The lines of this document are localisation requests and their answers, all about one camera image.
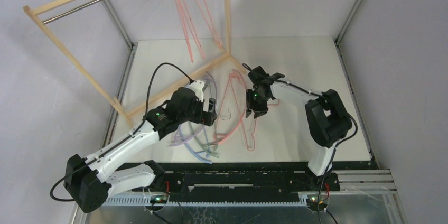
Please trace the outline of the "pink notched hanger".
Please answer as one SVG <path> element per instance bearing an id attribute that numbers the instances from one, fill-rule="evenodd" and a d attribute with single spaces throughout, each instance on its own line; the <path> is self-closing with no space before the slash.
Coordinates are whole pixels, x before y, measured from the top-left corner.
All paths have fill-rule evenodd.
<path id="1" fill-rule="evenodd" d="M 252 122 L 252 124 L 249 126 L 249 127 L 247 127 L 246 125 L 245 125 L 245 118 L 244 118 L 244 120 L 243 120 L 243 122 L 244 122 L 244 126 L 245 126 L 245 129 L 246 129 L 246 135 L 247 135 L 247 142 L 248 142 L 248 146 L 246 146 L 246 144 L 245 144 L 245 139 L 244 139 L 244 137 L 243 137 L 243 134 L 242 134 L 242 128 L 241 127 L 239 127 L 230 137 L 232 137 L 234 134 L 236 134 L 236 132 L 240 132 L 241 133 L 241 136 L 242 136 L 242 141 L 243 141 L 243 144 L 244 144 L 244 146 L 246 147 L 246 149 L 247 149 L 247 151 L 249 151 L 249 152 L 253 152 L 255 149 L 256 149 L 256 130 L 257 130 L 257 119 L 255 119 L 254 120 L 254 122 Z"/>

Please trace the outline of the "green plastic hanger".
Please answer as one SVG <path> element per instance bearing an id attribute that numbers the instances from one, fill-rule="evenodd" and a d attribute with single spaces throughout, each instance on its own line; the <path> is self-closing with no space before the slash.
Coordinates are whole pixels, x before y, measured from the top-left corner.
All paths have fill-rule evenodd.
<path id="1" fill-rule="evenodd" d="M 217 88 L 217 84 L 216 84 L 216 81 L 215 81 L 214 77 L 210 73 L 206 72 L 206 76 L 203 79 L 204 79 L 204 81 L 206 81 L 206 87 L 208 86 L 208 84 L 213 83 L 213 88 L 214 88 L 214 91 L 215 91 L 215 94 L 213 96 L 217 99 L 218 98 L 218 88 Z M 204 134 L 204 138 L 206 140 L 206 143 L 205 144 L 202 143 L 202 141 L 198 138 L 199 134 L 197 134 L 194 137 L 196 143 L 202 148 L 202 150 L 204 151 L 204 153 L 206 155 L 206 158 L 209 158 L 210 156 L 218 158 L 219 157 L 218 154 L 214 153 L 214 151 L 216 151 L 217 148 L 218 148 L 217 143 L 210 143 L 209 142 L 209 139 L 208 139 L 208 136 L 207 136 L 207 131 L 206 131 L 205 127 L 202 128 L 201 131 Z"/>

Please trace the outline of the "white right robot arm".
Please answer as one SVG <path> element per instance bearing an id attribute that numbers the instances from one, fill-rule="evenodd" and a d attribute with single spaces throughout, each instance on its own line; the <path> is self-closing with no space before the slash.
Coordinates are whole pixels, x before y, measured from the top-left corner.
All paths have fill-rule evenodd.
<path id="1" fill-rule="evenodd" d="M 311 190 L 319 190 L 326 184 L 326 173 L 332 167 L 335 150 L 349 139 L 348 131 L 357 129 L 355 119 L 347 112 L 339 94 L 329 89 L 324 92 L 306 90 L 288 81 L 281 73 L 268 74 L 261 66 L 248 70 L 253 86 L 246 90 L 246 117 L 258 118 L 269 111 L 268 102 L 279 99 L 290 104 L 303 105 L 312 139 L 319 148 L 308 161 L 310 172 L 305 183 Z"/>

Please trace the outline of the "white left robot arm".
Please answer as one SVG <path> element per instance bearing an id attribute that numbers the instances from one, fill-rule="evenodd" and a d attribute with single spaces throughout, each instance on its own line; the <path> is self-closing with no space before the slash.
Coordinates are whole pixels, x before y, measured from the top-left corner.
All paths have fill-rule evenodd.
<path id="1" fill-rule="evenodd" d="M 93 212 L 124 191 L 140 187 L 157 191 L 164 187 L 164 172 L 154 161 L 124 170 L 119 167 L 185 122 L 212 126 L 217 119 L 216 100 L 210 98 L 208 110 L 204 110 L 204 89 L 202 80 L 180 87 L 118 141 L 84 158 L 75 154 L 68 159 L 63 186 L 84 213 Z"/>

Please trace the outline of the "purple plastic hanger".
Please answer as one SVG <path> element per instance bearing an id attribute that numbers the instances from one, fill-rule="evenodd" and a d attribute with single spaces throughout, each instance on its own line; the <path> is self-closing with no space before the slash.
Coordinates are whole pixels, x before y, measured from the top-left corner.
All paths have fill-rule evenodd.
<path id="1" fill-rule="evenodd" d="M 217 84 L 216 84 L 214 77 L 211 75 L 211 73 L 209 71 L 206 71 L 206 75 L 202 78 L 202 80 L 204 80 L 206 82 L 205 89 L 207 89 L 207 88 L 210 89 L 211 97 L 217 97 L 218 96 Z M 188 137 L 184 137 L 184 136 L 181 136 L 181 127 L 179 127 L 173 137 L 174 142 L 172 144 L 170 144 L 169 147 L 185 145 L 190 140 L 195 139 L 198 134 L 204 132 L 204 130 L 205 130 L 205 128 L 204 128 L 204 126 L 202 126 L 198 130 L 193 131 L 192 134 L 189 135 Z"/>

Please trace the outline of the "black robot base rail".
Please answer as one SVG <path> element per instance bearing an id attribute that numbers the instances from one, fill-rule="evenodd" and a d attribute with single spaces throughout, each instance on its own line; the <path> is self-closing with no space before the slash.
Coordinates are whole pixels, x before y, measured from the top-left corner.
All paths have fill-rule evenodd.
<path id="1" fill-rule="evenodd" d="M 161 181 L 138 185 L 131 192 L 167 192 L 180 203 L 289 203 L 298 201 L 300 192 L 340 191 L 344 171 L 378 168 L 368 161 L 336 161 L 322 179 L 305 162 L 160 163 L 160 167 L 165 171 Z"/>

